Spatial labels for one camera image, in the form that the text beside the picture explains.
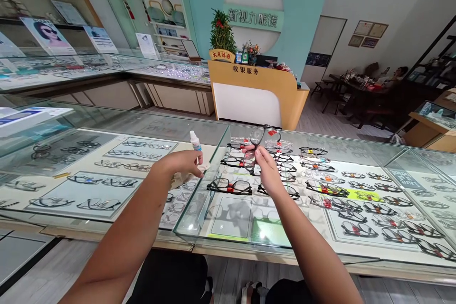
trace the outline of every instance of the human arm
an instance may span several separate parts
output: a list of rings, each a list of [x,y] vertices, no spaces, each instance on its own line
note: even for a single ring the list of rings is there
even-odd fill
[[[314,297],[321,303],[363,303],[339,257],[285,190],[273,157],[259,146],[255,158],[261,168],[261,182],[274,201],[299,268]]]
[[[156,162],[109,228],[61,304],[121,303],[157,236],[176,172],[202,177],[202,152],[174,152]]]

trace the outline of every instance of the hand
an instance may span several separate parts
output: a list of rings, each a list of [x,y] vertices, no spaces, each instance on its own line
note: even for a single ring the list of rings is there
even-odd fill
[[[169,172],[171,175],[176,172],[193,173],[196,177],[203,177],[203,172],[198,169],[196,160],[199,164],[203,163],[203,152],[201,151],[180,151],[173,152],[156,162],[152,169],[159,168],[160,172]]]
[[[246,146],[242,152],[254,149],[253,145]],[[286,192],[282,180],[280,179],[279,170],[274,161],[274,158],[269,154],[263,146],[258,146],[255,150],[255,159],[261,168],[261,184],[266,189],[269,196],[273,197],[276,194]]]

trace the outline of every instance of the black pants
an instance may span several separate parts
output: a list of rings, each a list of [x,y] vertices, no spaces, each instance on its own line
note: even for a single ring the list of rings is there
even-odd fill
[[[209,304],[211,293],[205,293],[207,277],[208,264],[204,256],[151,249],[127,304]],[[295,282],[282,279],[272,286],[266,297],[266,304],[276,303],[302,304],[313,301],[304,280]]]

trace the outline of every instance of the advertisement poster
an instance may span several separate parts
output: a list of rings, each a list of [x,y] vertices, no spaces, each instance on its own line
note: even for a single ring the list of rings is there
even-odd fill
[[[25,57],[25,55],[8,37],[0,32],[0,58],[1,57]]]
[[[76,51],[54,24],[45,19],[20,18],[33,37],[50,55],[75,55]]]
[[[104,28],[84,26],[84,30],[99,53],[119,52]]]
[[[138,40],[141,52],[146,58],[160,59],[155,51],[155,44],[152,40],[151,35],[144,33],[136,33],[136,39]]]

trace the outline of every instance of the store logo sign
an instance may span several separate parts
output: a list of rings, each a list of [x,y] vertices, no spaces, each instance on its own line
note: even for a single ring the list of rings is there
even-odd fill
[[[273,9],[224,4],[223,11],[228,15],[231,26],[281,32],[284,12]]]

